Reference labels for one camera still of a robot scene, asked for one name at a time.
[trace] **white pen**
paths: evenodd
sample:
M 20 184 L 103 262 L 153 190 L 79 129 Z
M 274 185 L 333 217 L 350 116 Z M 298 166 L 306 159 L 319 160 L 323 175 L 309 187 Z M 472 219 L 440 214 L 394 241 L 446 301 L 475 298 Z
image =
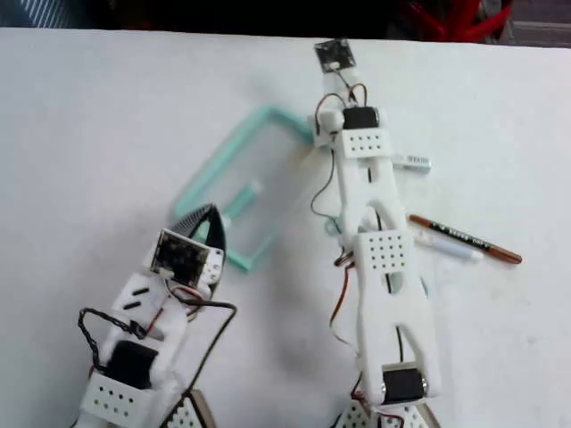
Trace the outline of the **white pen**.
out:
M 448 239 L 428 234 L 423 230 L 415 229 L 412 233 L 414 236 L 414 242 L 424 245 L 425 247 L 434 248 L 462 259 L 479 261 L 484 258 L 484 254 L 481 251 L 474 250 L 465 245 L 460 245 L 459 243 L 455 243 Z

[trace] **white table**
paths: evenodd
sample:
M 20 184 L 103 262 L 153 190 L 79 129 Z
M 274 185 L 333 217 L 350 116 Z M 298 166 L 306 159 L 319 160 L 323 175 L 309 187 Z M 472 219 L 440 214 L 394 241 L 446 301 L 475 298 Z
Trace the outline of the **white table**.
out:
M 70 424 L 89 366 L 79 308 L 109 307 L 178 192 L 251 111 L 312 112 L 313 43 L 0 29 L 2 426 Z M 393 140 L 433 159 L 427 177 L 399 174 L 407 209 L 525 259 L 467 265 L 419 250 L 443 426 L 571 426 L 571 51 L 352 49 Z M 343 408 L 356 372 L 327 328 L 342 272 L 322 227 L 300 211 L 258 272 L 227 269 L 219 298 L 240 312 L 200 382 L 221 428 L 325 427 Z M 349 337 L 355 285 L 340 316 Z

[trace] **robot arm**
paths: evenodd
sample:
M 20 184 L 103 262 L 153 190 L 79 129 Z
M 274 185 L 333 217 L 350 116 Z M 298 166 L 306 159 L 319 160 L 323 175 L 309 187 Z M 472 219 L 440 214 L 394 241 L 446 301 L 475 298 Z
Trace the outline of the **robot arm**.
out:
M 310 123 L 315 145 L 326 145 L 335 153 L 342 203 L 340 240 L 345 251 L 354 254 L 359 279 L 358 366 L 366 399 L 371 407 L 414 404 L 441 389 L 432 309 L 393 174 L 395 159 L 415 157 L 395 158 L 386 121 L 366 105 L 367 89 L 347 40 L 318 44 L 316 53 L 326 97 L 335 94 L 343 101 L 329 110 L 320 109 L 320 103 Z M 358 86 L 364 89 L 363 104 L 354 94 Z M 378 230 L 367 228 L 370 209 Z M 397 334 L 412 348 L 413 361 L 394 359 Z
M 188 237 L 206 222 L 209 229 L 203 234 L 204 243 Z M 77 427 L 111 423 L 156 428 L 191 426 L 191 422 L 195 427 L 214 426 L 202 394 L 193 390 L 213 344 L 190 386 L 181 380 L 174 362 L 186 339 L 189 315 L 205 306 L 232 309 L 223 329 L 236 313 L 233 305 L 211 301 L 222 275 L 225 250 L 219 213 L 214 206 L 205 206 L 161 231 L 109 315 L 82 309 L 79 326 L 93 351 L 94 367 Z M 113 323 L 100 350 L 85 327 L 88 314 Z

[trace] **pen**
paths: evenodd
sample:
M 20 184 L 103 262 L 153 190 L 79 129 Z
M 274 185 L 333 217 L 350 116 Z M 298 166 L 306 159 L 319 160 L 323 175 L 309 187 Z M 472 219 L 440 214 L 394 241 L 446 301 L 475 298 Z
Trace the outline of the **pen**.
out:
M 425 247 L 434 248 L 435 250 L 451 254 L 452 256 L 460 257 L 461 259 L 468 259 L 472 261 L 481 260 L 484 255 L 481 251 L 455 243 L 450 239 L 443 239 L 435 235 L 429 235 L 422 230 L 415 230 L 413 232 L 414 242 Z
M 519 254 L 508 251 L 505 248 L 501 248 L 498 245 L 494 245 L 493 243 L 488 243 L 472 235 L 465 234 L 464 232 L 460 232 L 459 230 L 453 229 L 452 227 L 442 225 L 433 220 L 429 220 L 427 218 L 423 218 L 415 214 L 410 214 L 409 220 L 412 221 L 413 223 L 417 223 L 421 226 L 428 227 L 429 229 L 432 229 L 436 232 L 440 232 L 441 234 L 449 236 L 450 238 L 456 239 L 458 241 L 461 241 L 462 243 L 475 247 L 478 250 L 481 250 L 486 254 L 495 257 L 496 259 L 500 259 L 503 261 L 507 261 L 508 263 L 514 263 L 514 264 L 519 264 L 522 262 L 522 258 Z

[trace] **brown marker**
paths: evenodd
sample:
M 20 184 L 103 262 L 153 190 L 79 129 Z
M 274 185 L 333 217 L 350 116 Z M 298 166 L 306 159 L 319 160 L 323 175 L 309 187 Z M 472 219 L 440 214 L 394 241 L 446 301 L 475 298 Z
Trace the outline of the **brown marker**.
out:
M 522 262 L 522 258 L 519 254 L 515 252 L 508 251 L 504 248 L 501 248 L 493 243 L 487 243 L 482 239 L 475 238 L 474 236 L 465 234 L 464 232 L 460 232 L 459 230 L 452 229 L 451 227 L 441 225 L 440 223 L 436 223 L 435 221 L 429 220 L 427 218 L 422 218 L 415 214 L 409 215 L 409 220 L 413 223 L 417 223 L 421 226 L 428 227 L 429 229 L 435 230 L 436 232 L 440 232 L 443 235 L 449 236 L 450 238 L 456 239 L 462 243 L 470 245 L 472 247 L 477 248 L 478 250 L 482 250 L 483 252 L 495 257 L 496 259 L 500 259 L 503 261 L 507 261 L 508 263 L 519 264 Z

